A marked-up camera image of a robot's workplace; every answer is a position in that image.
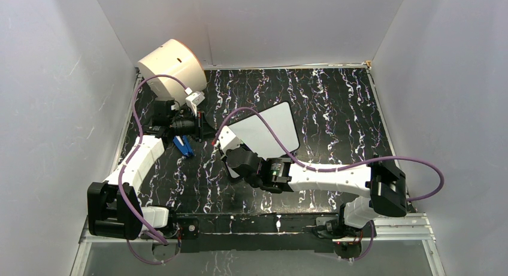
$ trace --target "white lamp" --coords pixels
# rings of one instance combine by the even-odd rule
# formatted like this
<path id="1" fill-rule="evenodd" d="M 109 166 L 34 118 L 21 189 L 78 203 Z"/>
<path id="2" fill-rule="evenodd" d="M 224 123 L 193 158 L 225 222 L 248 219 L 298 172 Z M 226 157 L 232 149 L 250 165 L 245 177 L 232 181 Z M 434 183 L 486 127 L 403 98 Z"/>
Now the white lamp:
<path id="1" fill-rule="evenodd" d="M 138 62 L 144 78 L 156 74 L 168 74 L 178 78 L 193 92 L 205 89 L 207 80 L 201 63 L 189 48 L 177 40 L 169 40 Z M 172 97 L 185 104 L 187 94 L 181 85 L 167 77 L 148 81 L 150 88 L 160 98 Z"/>

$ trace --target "blue clip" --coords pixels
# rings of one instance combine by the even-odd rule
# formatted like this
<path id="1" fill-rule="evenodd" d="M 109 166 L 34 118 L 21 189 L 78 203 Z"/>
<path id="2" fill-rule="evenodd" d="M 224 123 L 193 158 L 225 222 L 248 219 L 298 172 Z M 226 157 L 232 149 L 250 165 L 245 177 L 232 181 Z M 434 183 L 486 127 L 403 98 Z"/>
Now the blue clip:
<path id="1" fill-rule="evenodd" d="M 180 152 L 185 157 L 192 157 L 192 156 L 194 156 L 194 151 L 192 151 L 191 145 L 189 144 L 189 141 L 187 140 L 187 137 L 185 137 L 185 136 L 183 136 L 183 137 L 174 137 L 173 138 L 173 143 L 176 146 L 176 148 L 178 148 L 178 150 L 180 150 Z"/>

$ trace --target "white wall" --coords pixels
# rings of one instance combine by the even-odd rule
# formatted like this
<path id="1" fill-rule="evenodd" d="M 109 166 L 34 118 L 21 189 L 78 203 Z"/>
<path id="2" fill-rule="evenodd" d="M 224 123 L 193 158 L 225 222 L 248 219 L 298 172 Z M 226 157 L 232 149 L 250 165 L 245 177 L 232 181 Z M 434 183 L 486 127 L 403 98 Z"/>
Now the white wall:
<path id="1" fill-rule="evenodd" d="M 129 57 L 170 38 L 204 65 L 371 60 L 402 0 L 98 0 Z"/>
<path id="2" fill-rule="evenodd" d="M 68 275 L 134 68 L 96 0 L 0 0 L 1 275 Z"/>
<path id="3" fill-rule="evenodd" d="M 508 0 L 404 0 L 373 62 L 395 150 L 437 164 L 420 201 L 447 275 L 508 269 Z M 412 195 L 437 185 L 402 164 Z"/>

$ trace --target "black tabletop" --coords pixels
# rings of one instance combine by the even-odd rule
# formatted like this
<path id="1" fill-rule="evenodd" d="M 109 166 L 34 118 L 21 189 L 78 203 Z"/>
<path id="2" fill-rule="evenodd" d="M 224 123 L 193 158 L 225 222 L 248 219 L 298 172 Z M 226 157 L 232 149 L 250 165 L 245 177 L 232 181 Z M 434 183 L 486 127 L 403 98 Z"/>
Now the black tabletop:
<path id="1" fill-rule="evenodd" d="M 300 139 L 300 160 L 349 164 L 373 153 L 391 155 L 364 68 L 211 70 L 206 76 L 206 100 L 200 107 L 215 128 L 235 108 L 264 110 L 288 101 Z M 149 87 L 143 87 L 136 108 L 144 123 L 154 98 Z M 235 120 L 246 116 L 240 113 Z M 122 157 L 136 135 L 131 118 Z M 178 213 L 315 213 L 336 211 L 355 198 L 317 190 L 272 195 L 245 182 L 232 185 L 210 142 L 190 139 L 195 153 L 190 159 L 175 147 L 166 149 L 141 186 L 143 205 L 172 206 Z"/>

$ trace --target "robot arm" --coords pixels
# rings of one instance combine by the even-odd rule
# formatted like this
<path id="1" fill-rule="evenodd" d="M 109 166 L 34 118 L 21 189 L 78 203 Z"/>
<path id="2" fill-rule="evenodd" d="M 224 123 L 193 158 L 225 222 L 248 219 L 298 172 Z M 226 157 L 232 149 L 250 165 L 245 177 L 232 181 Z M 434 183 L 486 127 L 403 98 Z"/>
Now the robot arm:
<path id="1" fill-rule="evenodd" d="M 89 230 L 92 235 L 124 239 L 136 239 L 142 231 L 148 230 L 127 206 L 118 187 L 121 169 L 122 187 L 127 198 L 143 219 L 154 228 L 176 228 L 176 215 L 166 207 L 142 207 L 138 193 L 148 171 L 173 143 L 182 143 L 185 135 L 201 141 L 213 136 L 215 131 L 206 124 L 197 104 L 203 100 L 201 92 L 191 93 L 186 100 L 191 115 L 181 116 L 173 98 L 157 98 L 151 124 L 143 127 L 143 142 L 134 145 L 124 161 L 102 183 L 92 183 L 87 191 Z"/>
<path id="2" fill-rule="evenodd" d="M 252 187 L 271 193 L 313 189 L 358 195 L 339 215 L 339 222 L 348 227 L 361 229 L 379 215 L 406 215 L 406 176 L 393 161 L 374 162 L 338 172 L 311 171 L 307 167 L 322 169 L 344 165 L 304 163 L 306 166 L 302 167 L 289 158 L 263 159 L 227 126 L 219 135 L 218 146 L 230 176 L 239 175 L 233 179 L 235 183 L 244 179 Z"/>

